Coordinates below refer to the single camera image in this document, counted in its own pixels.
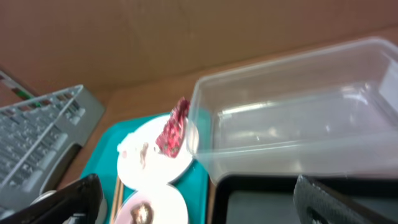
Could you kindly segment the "brown food scrap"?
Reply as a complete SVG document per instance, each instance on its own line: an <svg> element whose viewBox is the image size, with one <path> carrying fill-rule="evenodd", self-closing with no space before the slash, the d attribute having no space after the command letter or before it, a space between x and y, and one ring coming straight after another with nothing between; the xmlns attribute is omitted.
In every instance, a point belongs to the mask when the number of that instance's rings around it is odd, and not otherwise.
<svg viewBox="0 0 398 224"><path fill-rule="evenodd" d="M130 211L132 224L152 224L154 211L148 202L142 202Z"/></svg>

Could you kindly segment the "pink bowl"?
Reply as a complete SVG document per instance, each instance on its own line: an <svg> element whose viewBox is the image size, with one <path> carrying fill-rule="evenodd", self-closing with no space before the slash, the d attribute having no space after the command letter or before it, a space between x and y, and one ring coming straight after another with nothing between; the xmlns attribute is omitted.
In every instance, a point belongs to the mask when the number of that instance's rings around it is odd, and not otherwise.
<svg viewBox="0 0 398 224"><path fill-rule="evenodd" d="M122 205L113 223L135 223L131 211L143 203L152 209L152 223L188 224L188 209L182 194L172 185L159 185L138 190Z"/></svg>

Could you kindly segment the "red snack wrapper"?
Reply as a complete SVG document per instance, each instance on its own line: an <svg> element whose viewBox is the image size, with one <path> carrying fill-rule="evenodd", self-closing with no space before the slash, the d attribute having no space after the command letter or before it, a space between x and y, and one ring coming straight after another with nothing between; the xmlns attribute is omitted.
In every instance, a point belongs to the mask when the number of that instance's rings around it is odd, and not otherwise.
<svg viewBox="0 0 398 224"><path fill-rule="evenodd" d="M157 137L155 143L160 153L171 158L176 158L183 143L186 122L190 109L190 102L182 97L170 112L162 132Z"/></svg>

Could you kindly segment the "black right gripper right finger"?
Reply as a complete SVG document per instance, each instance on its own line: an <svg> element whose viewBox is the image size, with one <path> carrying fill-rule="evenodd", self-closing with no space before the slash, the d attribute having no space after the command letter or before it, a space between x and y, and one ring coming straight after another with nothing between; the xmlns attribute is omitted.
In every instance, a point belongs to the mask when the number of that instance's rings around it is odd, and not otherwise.
<svg viewBox="0 0 398 224"><path fill-rule="evenodd" d="M301 223L394 223L321 182L300 175L294 188L294 205Z"/></svg>

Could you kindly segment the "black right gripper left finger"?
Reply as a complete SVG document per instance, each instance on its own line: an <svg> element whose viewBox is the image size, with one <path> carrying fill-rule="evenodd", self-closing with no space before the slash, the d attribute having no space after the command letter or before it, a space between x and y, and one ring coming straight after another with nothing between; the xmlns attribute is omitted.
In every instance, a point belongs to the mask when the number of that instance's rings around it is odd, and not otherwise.
<svg viewBox="0 0 398 224"><path fill-rule="evenodd" d="M68 187L1 220L1 224L63 223L80 214L81 223L95 224L103 201L103 189L96 174L70 184Z"/></svg>

